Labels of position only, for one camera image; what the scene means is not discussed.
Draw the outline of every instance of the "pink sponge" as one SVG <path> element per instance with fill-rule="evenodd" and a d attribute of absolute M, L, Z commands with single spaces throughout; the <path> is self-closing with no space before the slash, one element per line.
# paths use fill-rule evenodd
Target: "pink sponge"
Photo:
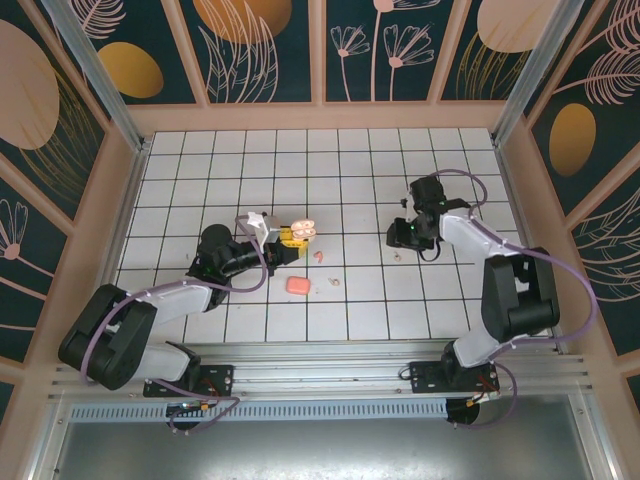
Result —
<path fill-rule="evenodd" d="M 308 278 L 289 277 L 286 290 L 293 295 L 307 295 L 311 290 L 311 282 Z"/>

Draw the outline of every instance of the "white grid floor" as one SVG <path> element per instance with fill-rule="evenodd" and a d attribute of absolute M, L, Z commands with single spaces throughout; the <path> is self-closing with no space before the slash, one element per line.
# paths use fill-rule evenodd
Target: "white grid floor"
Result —
<path fill-rule="evenodd" d="M 385 245 L 387 228 L 403 216 L 399 200 L 408 184 L 443 168 L 480 175 L 489 190 L 483 219 L 519 241 L 485 129 L 157 133 L 117 284 L 136 291 L 182 278 L 200 232 L 213 223 L 233 231 L 238 214 L 266 211 L 283 225 L 308 217 L 319 235 L 306 259 L 279 268 L 255 293 L 231 294 L 211 312 L 154 329 L 154 339 L 458 337 L 480 321 L 481 271 L 447 244 L 434 263 Z M 469 178 L 441 181 L 448 198 L 477 201 Z M 324 254 L 321 265 L 312 257 L 316 251 Z M 311 280 L 307 297 L 285 292 L 291 275 Z M 247 287 L 258 278 L 259 271 L 251 270 L 233 285 Z M 331 285 L 330 278 L 340 285 Z"/>

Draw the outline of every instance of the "flower illustration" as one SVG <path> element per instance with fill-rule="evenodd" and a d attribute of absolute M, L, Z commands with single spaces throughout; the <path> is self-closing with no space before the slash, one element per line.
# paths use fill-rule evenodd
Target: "flower illustration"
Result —
<path fill-rule="evenodd" d="M 20 256 L 20 244 L 24 238 L 28 218 L 29 209 L 22 203 L 16 202 L 15 208 L 12 211 L 11 205 L 9 205 L 6 199 L 3 198 L 0 200 L 0 259 L 9 261 L 18 260 L 44 275 L 53 277 L 52 273 L 47 272 Z M 3 277 L 0 277 L 0 283 L 40 300 L 47 298 L 46 295 Z M 24 330 L 24 328 L 21 327 L 11 327 L 4 324 L 0 324 L 0 327 Z"/>
<path fill-rule="evenodd" d="M 398 37 L 398 25 L 384 29 L 384 46 L 391 66 L 389 100 L 393 100 L 393 79 L 396 68 L 420 65 L 433 61 L 434 51 L 428 49 L 431 44 L 429 26 L 407 27 Z"/>
<path fill-rule="evenodd" d="M 20 243 L 27 228 L 29 210 L 16 202 L 14 213 L 6 199 L 0 200 L 0 258 L 15 260 L 20 257 Z"/>
<path fill-rule="evenodd" d="M 344 91 L 347 94 L 347 101 L 351 101 L 349 95 L 349 87 L 347 85 L 347 73 L 344 68 L 344 59 L 352 55 L 360 55 L 371 50 L 369 42 L 366 42 L 366 36 L 362 31 L 362 26 L 347 27 L 342 31 L 341 27 L 333 27 L 331 29 L 331 39 L 333 45 L 340 55 L 340 64 L 342 66 L 342 81 L 344 83 Z"/>
<path fill-rule="evenodd" d="M 394 10 L 419 10 L 421 8 L 435 7 L 440 0 L 373 0 L 373 6 L 378 11 L 376 24 L 373 31 L 373 55 L 371 56 L 371 101 L 376 101 L 376 54 L 378 52 L 378 32 L 380 31 L 380 19 L 383 13 Z"/>
<path fill-rule="evenodd" d="M 394 10 L 418 10 L 420 8 L 434 7 L 440 0 L 373 0 L 373 6 L 381 13 Z"/>

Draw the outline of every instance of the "black mounting plate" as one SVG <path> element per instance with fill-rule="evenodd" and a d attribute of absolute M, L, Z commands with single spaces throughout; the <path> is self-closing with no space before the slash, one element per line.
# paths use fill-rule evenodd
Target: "black mounting plate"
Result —
<path fill-rule="evenodd" d="M 500 390 L 496 367 L 491 364 L 484 364 L 474 367 L 472 375 L 458 382 L 458 385 L 451 385 L 445 376 L 441 361 L 433 362 L 411 362 L 407 377 L 411 381 L 413 393 L 473 393 L 485 389 L 479 376 L 482 376 L 496 390 Z"/>
<path fill-rule="evenodd" d="M 233 388 L 233 365 L 201 365 L 200 366 L 201 381 L 193 389 L 193 393 L 200 395 L 211 395 L 208 382 L 209 380 L 213 384 L 213 388 L 216 389 L 220 397 L 228 397 L 231 395 Z M 169 382 L 172 385 L 178 386 L 177 382 Z M 179 393 L 169 390 L 155 382 L 145 383 L 142 395 L 145 398 L 174 398 L 184 397 Z"/>

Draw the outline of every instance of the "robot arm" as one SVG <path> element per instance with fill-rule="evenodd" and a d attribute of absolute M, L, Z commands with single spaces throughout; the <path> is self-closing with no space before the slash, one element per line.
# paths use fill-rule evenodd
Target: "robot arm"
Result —
<path fill-rule="evenodd" d="M 305 255 L 315 236 L 313 222 L 302 220 L 281 227 L 276 217 L 249 215 L 260 251 L 251 242 L 238 243 L 225 225 L 211 225 L 201 235 L 188 277 L 231 286 L 232 278 L 259 266 L 263 257 L 269 275 Z M 87 373 L 110 390 L 136 379 L 160 378 L 193 391 L 200 381 L 200 359 L 171 342 L 148 344 L 153 328 L 185 315 L 207 312 L 220 305 L 227 291 L 184 282 L 133 301 L 120 310 L 100 335 Z M 101 286 L 89 300 L 58 350 L 64 363 L 80 370 L 89 342 L 105 316 L 128 293 L 114 285 Z"/>
<path fill-rule="evenodd" d="M 549 263 L 505 248 L 506 239 L 498 243 L 488 236 L 472 222 L 470 206 L 460 199 L 447 200 L 434 176 L 414 181 L 402 204 L 406 218 L 396 218 L 389 227 L 387 245 L 421 253 L 445 241 L 479 267 L 482 323 L 445 348 L 442 365 L 450 383 L 473 375 L 513 339 L 557 325 L 560 313 Z"/>

